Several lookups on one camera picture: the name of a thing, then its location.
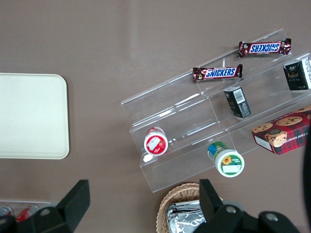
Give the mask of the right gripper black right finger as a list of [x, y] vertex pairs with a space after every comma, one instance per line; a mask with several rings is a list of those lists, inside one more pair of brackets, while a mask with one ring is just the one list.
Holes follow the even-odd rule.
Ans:
[[200, 180], [200, 206], [205, 217], [196, 233], [240, 233], [243, 211], [232, 204], [223, 204], [208, 179]]

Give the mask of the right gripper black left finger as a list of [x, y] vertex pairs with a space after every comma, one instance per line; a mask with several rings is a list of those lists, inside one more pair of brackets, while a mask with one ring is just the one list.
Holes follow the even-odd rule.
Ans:
[[80, 180], [55, 206], [31, 217], [34, 233], [72, 233], [90, 206], [89, 180]]

